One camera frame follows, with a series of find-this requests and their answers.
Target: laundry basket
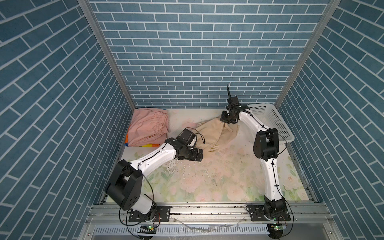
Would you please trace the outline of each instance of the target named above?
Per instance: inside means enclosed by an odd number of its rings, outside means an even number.
[[[270,128],[276,128],[279,134],[282,135],[287,142],[292,142],[295,139],[275,106],[270,103],[258,103],[249,104],[248,107],[251,108],[253,115],[260,119],[263,124]],[[279,136],[279,143],[285,143],[281,136]]]

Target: brick wallpaper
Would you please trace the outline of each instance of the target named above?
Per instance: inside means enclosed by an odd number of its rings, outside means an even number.
[[[329,0],[91,0],[138,107],[273,103]]]
[[[76,0],[0,1],[0,239],[72,239],[131,110]]]
[[[279,109],[344,239],[384,239],[383,12],[342,0]]]

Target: yellow fabric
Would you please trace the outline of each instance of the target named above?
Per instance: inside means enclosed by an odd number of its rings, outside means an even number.
[[[233,140],[239,131],[239,125],[223,123],[220,118],[214,118],[200,123],[196,130],[205,137],[203,144],[200,136],[197,136],[196,147],[203,149],[203,155],[207,156]]]

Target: metal corner post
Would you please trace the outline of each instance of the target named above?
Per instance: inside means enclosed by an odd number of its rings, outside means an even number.
[[[299,75],[299,72],[303,68],[305,62],[307,61],[309,55],[312,52],[312,49],[314,48],[317,41],[319,40],[321,34],[323,33],[325,27],[327,26],[329,20],[331,19],[340,1],[341,0],[329,0],[329,3],[324,9],[323,15],[321,16],[319,23],[316,25],[315,29],[313,30],[311,37],[309,38],[303,52],[301,53],[299,59],[297,60],[296,65],[293,67],[292,72],[287,79],[287,82],[285,83],[283,89],[280,92],[280,95],[278,96],[274,104],[276,109],[279,109],[285,96],[288,94],[289,89],[292,87],[293,83],[295,82],[297,76]]]
[[[127,89],[127,86],[124,82],[123,76],[121,75],[121,72],[118,68],[118,65],[115,61],[115,58],[113,57],[113,54],[108,46],[108,43],[104,37],[104,34],[100,28],[100,25],[96,19],[96,15],[94,14],[91,4],[89,3],[89,0],[78,0],[79,5],[84,12],[84,15],[86,19],[88,20],[89,25],[91,26],[91,29],[101,47],[101,50],[103,51],[109,66],[111,67],[113,74],[116,77],[117,82],[120,85],[120,88],[122,92],[124,93],[125,98],[128,101],[129,106],[132,108],[132,110],[136,109],[135,103],[132,100],[131,95],[129,94],[129,91]]]

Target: crumpled garment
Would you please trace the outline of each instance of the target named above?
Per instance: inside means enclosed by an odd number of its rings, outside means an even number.
[[[221,147],[232,141],[239,131],[238,124],[227,124],[220,121],[220,118],[199,123],[196,128],[205,138],[205,144],[197,135],[196,147],[203,150],[203,155],[218,152]]]
[[[126,144],[129,147],[163,144],[167,139],[167,132],[167,110],[158,108],[136,109],[128,129]]]

